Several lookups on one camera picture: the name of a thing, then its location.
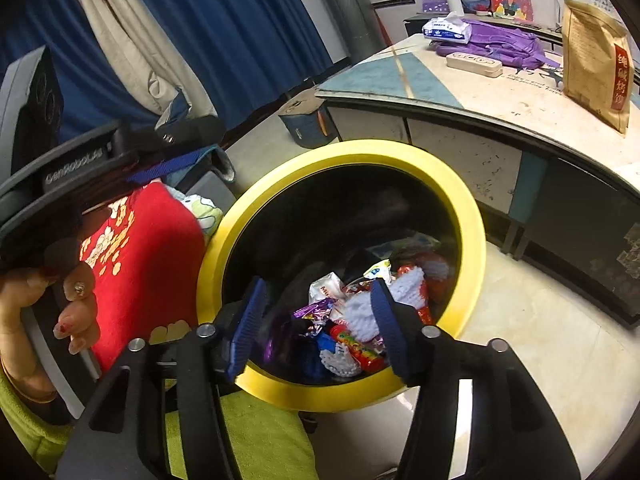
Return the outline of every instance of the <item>human hand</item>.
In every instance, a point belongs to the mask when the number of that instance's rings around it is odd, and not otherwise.
[[[87,217],[81,236],[92,234],[107,212]],[[55,388],[40,365],[20,320],[20,311],[35,304],[49,285],[60,277],[55,269],[14,269],[0,276],[0,358],[14,387],[36,402],[47,402]],[[80,262],[64,278],[63,289],[69,305],[52,327],[58,339],[69,338],[69,353],[77,354],[94,345],[100,337],[96,322],[95,277],[89,265]]]

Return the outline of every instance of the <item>white vase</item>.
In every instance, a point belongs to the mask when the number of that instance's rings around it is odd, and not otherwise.
[[[464,16],[464,9],[462,8],[462,0],[447,0],[449,4],[449,12],[455,12],[458,16]]]

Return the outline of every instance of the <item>red fabric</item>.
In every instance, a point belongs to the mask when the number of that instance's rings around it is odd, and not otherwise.
[[[174,327],[196,325],[204,251],[197,220],[160,183],[134,192],[82,244],[81,259],[93,264],[96,277],[101,336],[93,350],[102,370],[135,337],[148,340],[157,327],[180,320]]]

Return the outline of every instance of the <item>purple backpack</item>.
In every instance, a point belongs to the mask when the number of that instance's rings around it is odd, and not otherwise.
[[[454,52],[476,54],[501,61],[504,66],[540,68],[545,63],[559,68],[560,64],[545,57],[545,51],[535,34],[518,28],[503,28],[475,20],[463,20],[471,25],[471,39],[467,44],[443,42],[436,47],[439,56]]]

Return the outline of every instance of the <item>green fabric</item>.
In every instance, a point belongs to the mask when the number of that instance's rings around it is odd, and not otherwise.
[[[246,392],[221,401],[242,480],[318,480],[311,443],[295,412]],[[178,412],[166,416],[166,437],[171,473],[186,479]]]
[[[1,367],[0,409],[30,455],[52,474],[72,428],[52,426],[31,413]],[[222,397],[222,409],[243,480],[317,480],[314,452],[295,412],[245,392]],[[185,479],[177,412],[167,414],[166,434],[172,474]]]

